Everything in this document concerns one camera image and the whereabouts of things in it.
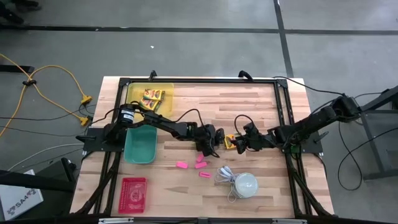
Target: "gray floor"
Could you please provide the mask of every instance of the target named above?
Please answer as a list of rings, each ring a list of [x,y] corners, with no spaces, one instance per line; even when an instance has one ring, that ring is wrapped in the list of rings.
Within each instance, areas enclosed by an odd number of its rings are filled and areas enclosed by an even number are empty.
[[[24,16],[31,24],[277,28],[271,0],[40,2],[42,11]],[[393,0],[280,0],[280,5],[286,29],[398,30],[398,3]],[[287,43],[294,76],[304,78],[315,88],[355,96],[398,84],[398,36],[288,35]],[[254,77],[286,74],[279,34],[0,31],[0,53],[19,64],[62,65],[76,75],[86,94],[95,98],[105,75],[148,75],[153,69],[159,75],[176,76],[236,76],[240,70]],[[21,74],[1,74],[1,116],[10,116],[14,111],[23,80],[25,76]],[[38,74],[37,81],[43,93],[77,110],[81,95],[67,74],[50,69]],[[314,109],[335,96],[309,90],[308,97]],[[364,96],[358,101],[366,103],[371,98]],[[18,117],[52,118],[63,114],[29,88]],[[47,122],[13,121],[11,127],[56,134],[77,134],[82,130],[73,117]],[[351,149],[366,140],[361,126],[341,127]],[[330,132],[322,144],[335,213],[347,218],[398,222],[398,178],[364,182],[354,192],[344,190],[336,173],[346,151],[337,125],[325,130]],[[8,169],[46,147],[67,143],[78,141],[73,137],[7,130],[0,138],[0,169]],[[49,151],[24,165],[78,148]],[[74,152],[68,158],[79,164],[80,153]],[[355,156],[365,174],[376,170],[369,146],[358,150]],[[44,162],[34,169],[47,165]],[[359,176],[353,161],[348,159],[342,169],[345,186],[355,186]]]

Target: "green plastic bin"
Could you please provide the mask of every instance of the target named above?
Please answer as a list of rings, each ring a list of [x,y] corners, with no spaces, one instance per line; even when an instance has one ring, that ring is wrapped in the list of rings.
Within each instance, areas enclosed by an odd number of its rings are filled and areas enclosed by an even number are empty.
[[[157,130],[143,125],[127,130],[124,143],[124,160],[131,164],[148,164],[155,160]]]

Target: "red tray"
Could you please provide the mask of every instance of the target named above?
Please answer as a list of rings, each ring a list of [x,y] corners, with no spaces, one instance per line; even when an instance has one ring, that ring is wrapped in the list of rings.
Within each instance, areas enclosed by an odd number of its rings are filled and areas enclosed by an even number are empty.
[[[147,193],[147,179],[144,177],[123,178],[119,201],[119,213],[143,213]]]

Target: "wooden tabletop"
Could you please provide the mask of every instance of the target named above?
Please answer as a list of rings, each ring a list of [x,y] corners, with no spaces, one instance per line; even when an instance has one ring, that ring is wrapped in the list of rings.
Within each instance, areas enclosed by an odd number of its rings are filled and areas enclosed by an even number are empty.
[[[99,93],[94,120],[102,118],[114,107],[120,77],[104,77]],[[305,88],[288,81],[294,118],[303,119],[310,113]],[[239,114],[250,116],[262,133],[279,125],[274,88],[266,84],[232,83],[174,83],[174,112],[177,119],[191,108],[200,110],[203,122],[224,128],[225,134],[233,134],[233,120]],[[108,119],[95,124],[102,127]],[[195,112],[182,121],[196,121]],[[249,121],[238,119],[240,131]],[[152,164],[134,165],[121,159],[116,184],[112,216],[134,217],[228,217],[228,218],[290,218],[294,216],[289,181],[283,154],[278,149],[263,149],[239,155],[236,150],[227,151],[220,146],[221,158],[206,157],[208,166],[200,169],[216,174],[217,168],[229,166],[234,173],[249,172],[256,176],[259,190],[256,196],[229,203],[226,196],[229,184],[215,183],[213,178],[198,176],[193,166],[199,152],[193,142],[178,141],[169,133],[158,129],[156,159]],[[94,152],[82,165],[71,212],[77,211],[98,186],[103,163],[103,152]],[[189,164],[188,169],[175,167],[177,161]],[[326,210],[333,213],[328,184],[321,162],[314,155],[304,154],[303,164],[308,188]],[[142,214],[121,215],[118,205],[123,177],[147,178],[146,209]],[[300,208],[304,211],[301,191],[298,190]],[[106,205],[108,187],[103,194],[101,211]]]

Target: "pink foam earplug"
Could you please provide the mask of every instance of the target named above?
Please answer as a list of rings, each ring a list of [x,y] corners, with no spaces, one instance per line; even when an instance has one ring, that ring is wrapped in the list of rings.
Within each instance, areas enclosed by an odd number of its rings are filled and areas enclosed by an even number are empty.
[[[210,178],[211,174],[207,172],[199,172],[199,177]]]
[[[175,166],[183,169],[188,168],[188,164],[185,162],[177,162]]]
[[[205,156],[204,156],[203,154],[200,154],[200,155],[197,157],[197,162],[201,162],[202,159],[203,159],[204,157],[205,157]]]
[[[202,167],[205,167],[205,166],[207,166],[207,162],[200,162],[200,163],[195,165],[195,168],[199,169],[199,168],[202,168]]]

